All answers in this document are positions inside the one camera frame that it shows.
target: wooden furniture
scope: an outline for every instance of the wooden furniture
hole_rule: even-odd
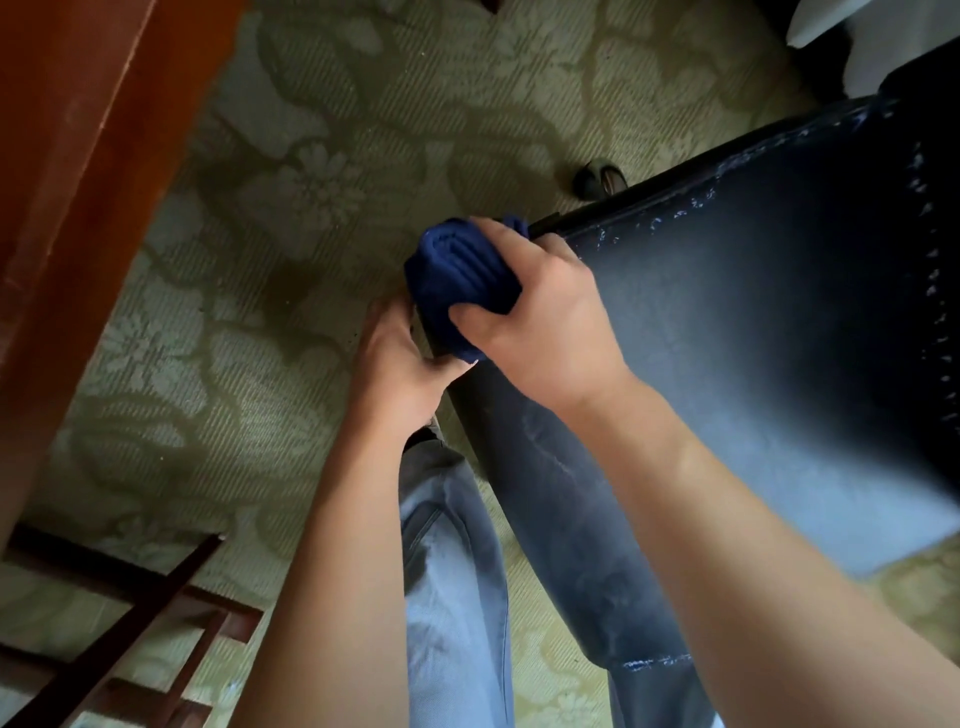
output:
[[[148,728],[203,726],[209,706],[182,698],[190,679],[218,635],[246,643],[263,617],[246,604],[187,586],[222,541],[222,536],[207,536],[164,576],[30,526],[17,526],[9,561],[133,606],[68,664],[0,645],[0,683],[38,693],[7,723],[9,728],[59,728],[83,710]],[[162,612],[204,630],[170,689],[158,692],[111,678],[120,659]]]
[[[0,9],[0,550],[243,5]]]

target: left hand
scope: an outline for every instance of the left hand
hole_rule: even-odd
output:
[[[429,423],[446,387],[472,364],[452,354],[426,359],[410,332],[413,303],[406,291],[367,309],[353,360],[348,421],[406,440]]]

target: white object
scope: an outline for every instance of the white object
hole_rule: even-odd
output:
[[[802,48],[847,21],[851,98],[876,93],[890,71],[960,36],[960,0],[800,0],[786,40]]]

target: blue cloth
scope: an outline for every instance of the blue cloth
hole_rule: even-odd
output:
[[[508,215],[503,224],[530,237],[519,218]],[[455,303],[476,303],[493,313],[510,313],[520,296],[520,282],[480,229],[458,218],[435,225],[420,237],[403,272],[424,325],[440,343],[464,361],[486,359],[457,330],[447,311]]]

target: floor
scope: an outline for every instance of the floor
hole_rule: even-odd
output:
[[[750,0],[258,0],[51,452],[31,522],[269,609],[334,430],[368,299],[451,215],[536,219],[576,166],[639,181],[813,108]],[[447,405],[450,440],[463,441]],[[486,490],[513,607],[517,725],[610,724]],[[78,653],[122,611],[0,567],[0,641]],[[960,540],[867,585],[960,659]],[[165,688],[198,633],[122,673]],[[189,695],[226,725],[255,645],[218,641]],[[0,699],[0,717],[12,700]],[[82,717],[80,725],[103,721]]]

